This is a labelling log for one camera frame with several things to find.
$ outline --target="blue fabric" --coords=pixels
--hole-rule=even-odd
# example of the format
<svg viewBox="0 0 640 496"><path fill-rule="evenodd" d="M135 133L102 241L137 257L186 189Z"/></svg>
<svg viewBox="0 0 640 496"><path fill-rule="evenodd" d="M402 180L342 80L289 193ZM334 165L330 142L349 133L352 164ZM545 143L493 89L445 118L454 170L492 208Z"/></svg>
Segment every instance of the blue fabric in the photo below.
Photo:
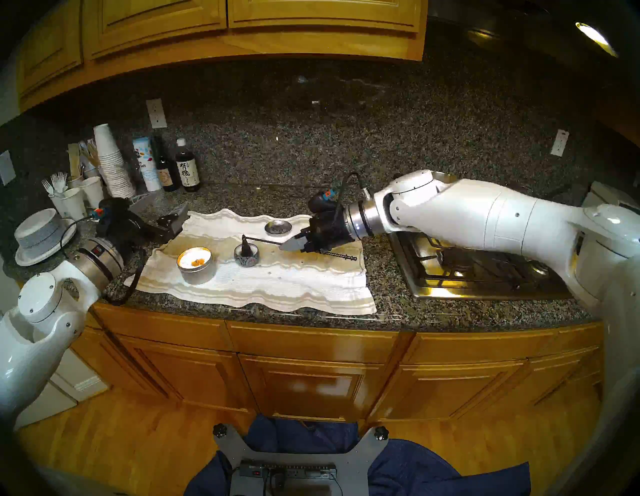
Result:
<svg viewBox="0 0 640 496"><path fill-rule="evenodd" d="M346 453L359 441L357 424L299 422L259 415L244 438L254 451ZM531 492L529 464L462 477L424 446L390 439L369 467L369 496L521 496ZM227 496L231 464L217 452L184 496Z"/></svg>

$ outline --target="black bottle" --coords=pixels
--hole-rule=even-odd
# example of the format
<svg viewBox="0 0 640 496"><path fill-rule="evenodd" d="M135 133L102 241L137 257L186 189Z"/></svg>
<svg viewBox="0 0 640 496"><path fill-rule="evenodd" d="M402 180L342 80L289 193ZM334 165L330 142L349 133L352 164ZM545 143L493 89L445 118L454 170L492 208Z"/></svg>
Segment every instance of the black bottle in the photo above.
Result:
<svg viewBox="0 0 640 496"><path fill-rule="evenodd" d="M184 138L178 138L177 144L178 151L175 154L175 162L178 165L180 180L184 190L193 193L200 189L200 177L198 176L196 159L187 148L187 142Z"/></svg>
<svg viewBox="0 0 640 496"><path fill-rule="evenodd" d="M160 136L154 136L154 148L156 149L156 169L162 187L165 191L175 191L179 189L182 181L180 181L178 166L173 160L167 158Z"/></svg>

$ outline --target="small metal tin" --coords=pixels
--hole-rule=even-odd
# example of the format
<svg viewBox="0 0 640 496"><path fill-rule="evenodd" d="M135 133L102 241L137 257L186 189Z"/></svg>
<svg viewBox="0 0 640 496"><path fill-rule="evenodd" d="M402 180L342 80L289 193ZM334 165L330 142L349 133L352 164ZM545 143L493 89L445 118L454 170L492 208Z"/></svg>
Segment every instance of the small metal tin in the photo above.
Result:
<svg viewBox="0 0 640 496"><path fill-rule="evenodd" d="M193 265L193 263L200 260L203 260L201 264ZM216 271L211 251L203 246L194 246L184 250L176 260L176 264L184 281L194 286L209 281Z"/></svg>
<svg viewBox="0 0 640 496"><path fill-rule="evenodd" d="M285 220L272 220L264 225L264 230L272 236L282 236L291 231L291 223Z"/></svg>
<svg viewBox="0 0 640 496"><path fill-rule="evenodd" d="M236 246L236 249L234 250L234 258L236 260L236 263L241 267L253 267L258 263L258 260L260 260L260 250L258 250L258 247L253 243L249 243L249 248L251 248L251 255L248 257L243 257L241 255L241 244Z"/></svg>

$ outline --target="gas stove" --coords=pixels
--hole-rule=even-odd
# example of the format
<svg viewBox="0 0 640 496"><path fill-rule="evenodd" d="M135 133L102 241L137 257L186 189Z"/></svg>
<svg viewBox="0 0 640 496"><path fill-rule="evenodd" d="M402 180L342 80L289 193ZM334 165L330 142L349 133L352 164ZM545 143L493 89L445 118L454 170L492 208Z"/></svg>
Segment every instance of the gas stove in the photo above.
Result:
<svg viewBox="0 0 640 496"><path fill-rule="evenodd" d="M560 277L535 260L451 246L423 233L389 234L414 298L558 300L571 298Z"/></svg>

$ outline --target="cloth towel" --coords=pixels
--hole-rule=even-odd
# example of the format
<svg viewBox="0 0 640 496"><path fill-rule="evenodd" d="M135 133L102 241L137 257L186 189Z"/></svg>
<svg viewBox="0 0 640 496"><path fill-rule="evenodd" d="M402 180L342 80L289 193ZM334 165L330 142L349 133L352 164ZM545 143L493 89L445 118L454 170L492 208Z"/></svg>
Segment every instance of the cloth towel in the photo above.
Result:
<svg viewBox="0 0 640 496"><path fill-rule="evenodd" d="M274 217L242 217L222 209L214 214L189 212L182 232L156 248L147 261L137 289L169 293L181 300L243 307L261 303L274 310L291 312L302 307L340 315L376 313L376 304L367 287L362 243L345 244L334 251L358 257L345 260L319 253L282 252L275 244L250 241L260 250L260 261L251 268L239 266L234 249L242 235L282 243L309 225L308 215L286 219L292 229L285 236L271 236L264 225ZM216 264L215 275L198 286L187 284L176 260L194 246L210 249Z"/></svg>

